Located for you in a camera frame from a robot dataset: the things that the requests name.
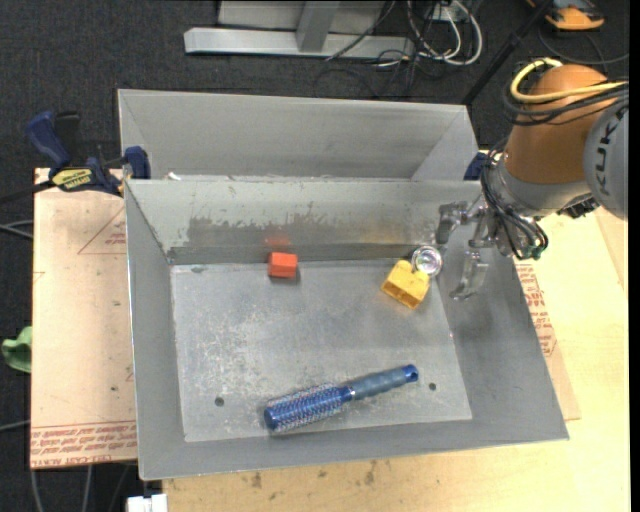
brush handle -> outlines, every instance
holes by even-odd
[[[418,369],[410,364],[401,368],[368,375],[350,382],[348,386],[351,388],[353,399],[362,400],[417,380]]]
[[[337,414],[350,400],[362,400],[417,380],[417,368],[407,365],[342,386],[321,384],[270,400],[264,410],[264,421],[274,432],[287,432]]]

blue clamp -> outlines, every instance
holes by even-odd
[[[52,112],[42,112],[29,121],[26,135],[40,153],[53,160],[49,170],[49,181],[53,185],[65,192],[95,190],[122,195],[122,180],[113,176],[97,158],[89,157],[84,166],[70,166],[71,156],[56,133]],[[125,178],[151,177],[147,154],[140,146],[127,148],[121,162],[126,168]]]

